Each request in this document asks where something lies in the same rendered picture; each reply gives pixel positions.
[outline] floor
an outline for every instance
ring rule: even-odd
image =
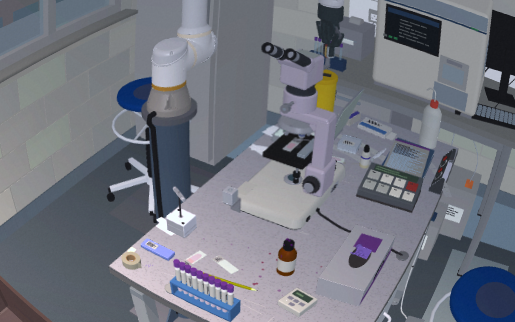
[[[126,171],[124,162],[134,157],[145,164],[143,152],[141,146],[124,148],[0,244],[0,275],[52,321],[137,321],[130,313],[128,286],[111,275],[108,266],[153,227],[147,215],[147,189],[138,186],[117,192],[114,202],[107,201],[106,193],[109,185],[138,176],[136,170]],[[192,185],[203,185],[230,161],[226,158],[211,167],[192,160]],[[508,213],[504,207],[509,203],[499,202],[494,212]],[[478,196],[474,208],[480,203]],[[514,222],[509,220],[507,227],[490,222],[488,228],[509,229]],[[473,233],[474,224],[468,222],[466,234]],[[503,249],[490,236],[497,236],[497,231],[486,231],[476,261],[507,266],[515,275],[515,246]],[[455,283],[454,267],[470,241],[465,236],[459,241],[440,236],[429,260],[417,262],[403,304],[407,315],[428,315],[435,299],[449,291]],[[399,305],[392,306],[389,314],[395,322],[405,320]]]

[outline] microscope base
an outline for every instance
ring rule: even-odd
[[[304,192],[300,184],[290,185],[285,182],[284,177],[293,170],[285,164],[269,162],[251,180],[239,187],[241,211],[283,227],[300,229],[344,177],[344,166],[337,163],[331,187],[321,197],[316,197]]]

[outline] blue slide holder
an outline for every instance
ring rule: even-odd
[[[206,310],[213,315],[219,316],[226,321],[235,319],[239,312],[241,312],[241,301],[236,298],[233,299],[233,305],[223,303],[209,295],[205,295],[193,287],[189,287],[182,282],[178,282],[175,277],[170,281],[170,286],[172,288],[173,295],[203,310]]]
[[[176,254],[176,252],[174,252],[173,250],[166,248],[166,247],[156,243],[155,241],[152,241],[151,239],[144,240],[142,242],[142,248],[151,253],[154,253],[154,254],[160,256],[161,258],[163,258],[167,261],[172,259],[172,257],[174,257],[174,255]]]

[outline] amber bottle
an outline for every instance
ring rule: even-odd
[[[283,247],[279,249],[279,259],[277,260],[277,273],[282,276],[290,276],[295,272],[297,262],[297,250],[295,250],[295,241],[285,239]]]

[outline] white squeeze bottle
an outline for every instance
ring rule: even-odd
[[[434,98],[436,98],[436,91],[432,88],[428,88],[428,90],[433,90]],[[439,102],[432,99],[430,104],[424,108],[422,128],[420,129],[420,145],[428,149],[435,149],[436,143],[438,143],[440,123],[442,123],[442,111],[440,111],[438,105]]]

